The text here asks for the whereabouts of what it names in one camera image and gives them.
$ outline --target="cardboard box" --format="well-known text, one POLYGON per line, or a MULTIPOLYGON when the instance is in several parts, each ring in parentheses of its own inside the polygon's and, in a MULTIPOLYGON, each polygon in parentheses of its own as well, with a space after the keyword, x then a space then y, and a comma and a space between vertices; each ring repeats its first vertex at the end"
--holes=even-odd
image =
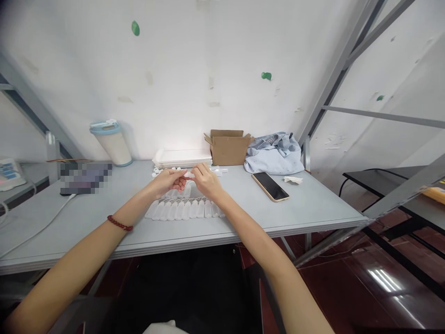
POLYGON ((247 148, 255 138, 242 134, 242 130, 211 130, 210 137, 204 134, 205 141, 210 144, 214 166, 244 164, 247 148))

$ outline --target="blue cup lid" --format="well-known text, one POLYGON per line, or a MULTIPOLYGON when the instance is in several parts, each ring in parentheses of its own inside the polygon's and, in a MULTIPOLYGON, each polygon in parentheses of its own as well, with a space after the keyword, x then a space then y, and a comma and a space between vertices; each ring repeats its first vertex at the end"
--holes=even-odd
POLYGON ((91 123, 89 131, 94 135, 112 135, 121 131, 120 125, 114 119, 91 123))

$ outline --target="metal bar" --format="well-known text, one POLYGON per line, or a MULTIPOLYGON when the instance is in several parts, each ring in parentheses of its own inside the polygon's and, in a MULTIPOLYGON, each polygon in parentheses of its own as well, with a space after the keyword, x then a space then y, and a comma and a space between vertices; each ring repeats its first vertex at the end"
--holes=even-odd
POLYGON ((414 0, 400 0, 392 11, 371 31, 364 41, 351 53, 343 69, 352 63, 414 2, 414 0))
POLYGON ((266 298, 269 301, 270 308, 272 309, 273 317, 275 318, 275 323, 278 327, 279 334, 286 334, 286 329, 284 327, 283 318, 281 317, 280 308, 278 306, 277 297, 272 289, 272 285, 269 281, 263 268, 258 265, 258 272, 260 274, 261 281, 263 283, 264 291, 266 292, 266 298))
POLYGON ((420 219, 410 218, 400 224, 397 224, 396 226, 391 227, 390 229, 387 229, 386 231, 382 232, 381 235, 388 238, 389 241, 392 241, 404 235, 413 233, 414 231, 420 230, 425 226, 426 224, 424 224, 420 219))
POLYGON ((410 116, 402 116, 402 115, 377 113, 377 112, 373 112, 373 111, 365 111, 365 110, 358 110, 358 109, 340 108, 340 107, 333 107, 333 106, 327 106, 327 105, 323 106, 323 108, 325 110, 338 111, 338 112, 342 112, 342 113, 346 113, 346 114, 367 116, 367 117, 373 117, 373 118, 381 118, 381 119, 386 119, 389 121, 396 121, 396 122, 417 124, 417 125, 425 125, 425 126, 429 126, 429 127, 433 127, 433 128, 445 129, 444 121, 436 121, 436 120, 430 120, 430 119, 426 119, 426 118, 418 118, 418 117, 410 117, 410 116))
POLYGON ((310 141, 311 141, 311 138, 309 136, 306 136, 305 145, 303 146, 303 155, 304 155, 305 169, 307 171, 311 170, 310 141))
POLYGON ((428 289, 430 289, 437 297, 445 302, 445 289, 429 277, 423 270, 412 263, 406 256, 396 250, 391 244, 383 240, 377 233, 369 227, 365 227, 363 232, 377 245, 379 245, 385 252, 400 263, 406 270, 408 270, 414 277, 421 281, 428 289))
POLYGON ((316 127, 321 122, 324 114, 324 110, 322 110, 322 106, 324 104, 329 103, 327 98, 329 96, 333 96, 335 93, 332 91, 334 86, 341 83, 343 78, 340 78, 342 68, 346 59, 351 54, 354 49, 354 45, 357 41, 357 37, 367 22, 367 19, 370 17, 373 12, 375 6, 378 4, 377 0, 368 0, 366 3, 364 1, 356 1, 354 3, 354 8, 351 11, 351 25, 348 26, 347 31, 343 33, 343 37, 340 40, 339 48, 344 43, 344 47, 342 49, 336 50, 334 52, 337 55, 340 52, 340 56, 338 61, 333 65, 333 69, 330 67, 327 69, 327 73, 330 72, 329 79, 326 84, 322 87, 322 92, 319 95, 318 101, 315 104, 314 109, 310 114, 307 115, 306 119, 303 120, 302 124, 304 127, 302 130, 299 130, 297 133, 299 134, 298 144, 300 147, 303 146, 304 141, 308 135, 313 135, 316 127))
POLYGON ((102 283, 103 278, 105 277, 105 274, 107 273, 108 268, 110 267, 111 262, 112 260, 107 260, 103 264, 101 271, 99 271, 99 274, 97 275, 96 280, 93 283, 93 286, 88 292, 88 295, 94 296, 96 294, 97 290, 99 289, 99 286, 102 283))
POLYGON ((428 248, 430 251, 432 251, 434 254, 436 254, 437 256, 441 257, 442 259, 445 260, 445 254, 442 253, 441 251, 439 251, 436 247, 434 247, 433 245, 429 244, 428 242, 426 242, 424 239, 422 239, 421 237, 416 236, 414 233, 409 233, 408 234, 411 238, 413 238, 414 240, 416 240, 418 243, 424 245, 426 248, 428 248))
POLYGON ((426 190, 433 183, 445 177, 445 154, 438 157, 431 164, 423 168, 409 180, 391 191, 363 214, 371 219, 378 219, 391 210, 403 205, 419 193, 426 190))
MULTIPOLYGON (((55 160, 60 159, 60 144, 55 136, 50 132, 46 132, 46 159, 55 160)), ((60 179, 60 162, 53 161, 47 162, 48 164, 48 177, 50 185, 60 179)))
POLYGON ((280 237, 281 241, 283 242, 284 246, 286 247, 286 251, 289 254, 289 257, 291 258, 291 261, 295 261, 297 258, 295 257, 295 254, 293 253, 291 247, 287 243, 286 239, 284 237, 280 237))
POLYGON ((14 87, 8 83, 0 83, 0 90, 14 90, 14 87))
POLYGON ((359 232, 362 228, 363 228, 363 225, 358 226, 358 227, 349 227, 349 228, 345 228, 345 229, 340 229, 340 230, 333 232, 332 234, 330 234, 326 238, 324 238, 322 241, 320 241, 318 244, 313 246, 309 251, 307 251, 302 256, 300 256, 296 261, 293 262, 293 264, 296 267, 300 267, 301 265, 305 264, 306 262, 312 260, 317 255, 320 255, 321 253, 325 252, 329 248, 346 240, 351 235, 359 232))
POLYGON ((34 121, 38 119, 39 124, 43 124, 46 128, 42 133, 45 135, 47 130, 50 130, 55 137, 63 145, 61 152, 65 151, 71 157, 77 159, 83 158, 82 153, 68 137, 63 128, 58 124, 51 112, 42 104, 37 95, 32 91, 28 84, 22 79, 21 75, 11 66, 6 58, 0 54, 0 73, 2 76, 15 87, 16 90, 6 90, 5 94, 9 95, 10 99, 18 99, 15 103, 16 107, 27 116, 28 119, 34 121))
POLYGON ((309 251, 312 248, 312 233, 305 234, 305 251, 309 251))

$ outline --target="red beaded bracelet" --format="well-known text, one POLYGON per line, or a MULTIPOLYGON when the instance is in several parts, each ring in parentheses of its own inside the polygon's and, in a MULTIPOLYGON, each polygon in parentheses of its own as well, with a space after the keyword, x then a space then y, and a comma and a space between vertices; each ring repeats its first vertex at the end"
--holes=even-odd
POLYGON ((133 227, 132 227, 132 226, 127 226, 127 225, 124 225, 124 224, 119 223, 117 220, 114 220, 112 215, 109 215, 109 216, 107 217, 107 219, 108 219, 111 223, 113 223, 114 225, 120 227, 120 228, 123 229, 123 230, 126 230, 127 232, 130 232, 130 231, 133 230, 133 227))

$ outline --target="phone case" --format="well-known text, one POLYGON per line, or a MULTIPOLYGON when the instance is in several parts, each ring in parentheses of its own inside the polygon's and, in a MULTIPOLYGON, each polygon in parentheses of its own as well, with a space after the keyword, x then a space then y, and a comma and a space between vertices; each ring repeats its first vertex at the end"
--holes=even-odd
POLYGON ((258 181, 258 179, 255 177, 255 174, 252 174, 252 177, 253 177, 253 179, 255 180, 255 182, 258 183, 258 185, 260 186, 260 188, 266 193, 266 195, 270 198, 270 200, 271 200, 272 202, 278 203, 278 202, 284 201, 284 200, 286 200, 286 199, 289 198, 289 196, 287 196, 287 197, 285 197, 285 198, 283 198, 283 199, 274 199, 274 198, 271 196, 271 194, 269 194, 269 192, 266 190, 266 188, 263 187, 263 185, 258 181))

